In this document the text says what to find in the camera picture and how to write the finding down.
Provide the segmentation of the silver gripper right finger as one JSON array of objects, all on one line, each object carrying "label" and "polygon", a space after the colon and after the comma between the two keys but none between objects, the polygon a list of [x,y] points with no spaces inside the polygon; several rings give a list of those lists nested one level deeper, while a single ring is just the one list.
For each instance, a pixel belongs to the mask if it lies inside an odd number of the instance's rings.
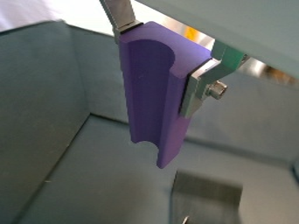
[{"label": "silver gripper right finger", "polygon": [[221,79],[233,74],[249,59],[243,52],[219,40],[214,42],[210,56],[189,78],[181,107],[185,118],[193,117],[207,97],[222,98],[229,86]]}]

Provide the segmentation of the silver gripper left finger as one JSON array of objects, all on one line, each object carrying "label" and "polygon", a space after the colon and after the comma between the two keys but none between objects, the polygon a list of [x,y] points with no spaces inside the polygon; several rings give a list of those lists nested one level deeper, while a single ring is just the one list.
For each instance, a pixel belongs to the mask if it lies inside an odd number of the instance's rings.
[{"label": "silver gripper left finger", "polygon": [[131,0],[99,0],[103,6],[107,18],[113,24],[115,41],[119,43],[119,37],[126,32],[134,30],[143,23],[137,19]]}]

